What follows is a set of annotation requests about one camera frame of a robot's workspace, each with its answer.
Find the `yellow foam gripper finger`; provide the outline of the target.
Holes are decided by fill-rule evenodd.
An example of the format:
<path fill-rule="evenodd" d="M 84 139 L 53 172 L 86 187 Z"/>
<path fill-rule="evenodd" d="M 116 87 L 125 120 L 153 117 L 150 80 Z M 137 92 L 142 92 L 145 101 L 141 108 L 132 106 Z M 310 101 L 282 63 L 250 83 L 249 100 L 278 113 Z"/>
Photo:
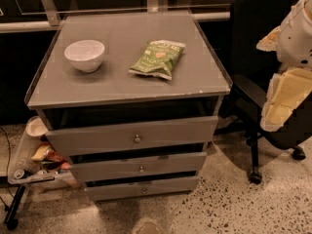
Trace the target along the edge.
<path fill-rule="evenodd" d="M 261 112 L 260 127 L 266 132 L 279 130 L 311 92 L 310 69 L 293 68 L 274 74 Z"/>
<path fill-rule="evenodd" d="M 263 52 L 275 52 L 277 50 L 277 38 L 279 33 L 280 27 L 277 26 L 258 41 L 256 48 Z"/>

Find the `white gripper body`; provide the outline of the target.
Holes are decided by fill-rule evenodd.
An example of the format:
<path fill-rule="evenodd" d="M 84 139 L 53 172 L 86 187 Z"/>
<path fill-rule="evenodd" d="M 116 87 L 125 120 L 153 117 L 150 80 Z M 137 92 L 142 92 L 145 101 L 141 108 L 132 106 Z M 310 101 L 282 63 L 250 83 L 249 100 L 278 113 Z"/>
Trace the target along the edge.
<path fill-rule="evenodd" d="M 292 66 L 312 66 L 312 0 L 299 0 L 282 21 L 277 59 Z"/>

